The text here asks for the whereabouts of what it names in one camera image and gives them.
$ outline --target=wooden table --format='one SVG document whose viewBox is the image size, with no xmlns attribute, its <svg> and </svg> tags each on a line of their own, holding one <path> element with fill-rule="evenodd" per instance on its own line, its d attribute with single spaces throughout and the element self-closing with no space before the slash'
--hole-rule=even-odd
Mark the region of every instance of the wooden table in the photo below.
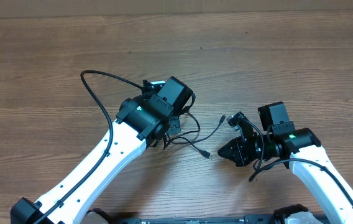
<svg viewBox="0 0 353 224">
<path fill-rule="evenodd" d="M 21 198 L 59 183 L 102 138 L 107 124 L 80 81 L 82 70 L 133 82 L 176 76 L 197 96 L 191 112 L 208 135 L 222 114 L 284 101 L 297 128 L 310 128 L 353 188 L 353 11 L 248 12 L 0 20 L 0 223 Z M 114 119 L 139 92 L 88 75 Z M 183 130 L 195 129 L 182 117 Z M 95 201 L 142 218 L 272 213 L 301 203 L 323 213 L 283 166 L 249 183 L 216 151 L 237 136 L 228 125 L 198 147 L 162 145 L 132 161 Z"/>
</svg>

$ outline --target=wooden tabletop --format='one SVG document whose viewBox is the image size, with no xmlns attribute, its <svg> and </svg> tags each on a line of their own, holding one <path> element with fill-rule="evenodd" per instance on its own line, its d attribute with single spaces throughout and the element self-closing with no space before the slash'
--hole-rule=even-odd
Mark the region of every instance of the wooden tabletop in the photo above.
<svg viewBox="0 0 353 224">
<path fill-rule="evenodd" d="M 136 83 L 175 76 L 197 96 L 191 112 L 208 135 L 222 114 L 284 101 L 310 128 L 353 188 L 353 11 L 248 12 L 0 20 L 0 223 L 21 198 L 36 200 L 95 147 L 106 120 L 80 80 L 101 70 Z M 114 119 L 137 89 L 87 75 Z M 181 118 L 183 131 L 195 129 Z M 142 218 L 272 213 L 301 203 L 323 213 L 284 166 L 252 182 L 217 150 L 236 137 L 227 124 L 197 146 L 148 148 L 93 207 Z"/>
</svg>

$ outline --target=table surface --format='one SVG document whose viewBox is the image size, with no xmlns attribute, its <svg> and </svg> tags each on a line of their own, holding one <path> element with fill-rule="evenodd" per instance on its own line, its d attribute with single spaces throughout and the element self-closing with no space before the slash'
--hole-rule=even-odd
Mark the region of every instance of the table surface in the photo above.
<svg viewBox="0 0 353 224">
<path fill-rule="evenodd" d="M 353 188 L 353 11 L 248 12 L 0 20 L 0 223 L 21 198 L 36 200 L 99 142 L 107 123 L 80 80 L 102 70 L 136 83 L 176 76 L 197 96 L 191 112 L 208 135 L 222 114 L 284 101 L 310 128 Z M 139 92 L 87 75 L 114 119 Z M 183 130 L 195 129 L 182 117 Z M 257 176 L 217 150 L 235 133 L 223 124 L 197 146 L 147 149 L 93 207 L 142 218 L 232 217 L 301 203 L 323 213 L 283 166 Z"/>
</svg>

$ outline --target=wall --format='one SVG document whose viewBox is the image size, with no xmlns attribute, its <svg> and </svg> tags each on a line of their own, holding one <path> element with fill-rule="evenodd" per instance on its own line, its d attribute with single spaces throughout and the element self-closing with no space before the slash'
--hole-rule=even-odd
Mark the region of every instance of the wall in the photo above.
<svg viewBox="0 0 353 224">
<path fill-rule="evenodd" d="M 0 18 L 353 9 L 353 0 L 0 0 Z"/>
</svg>

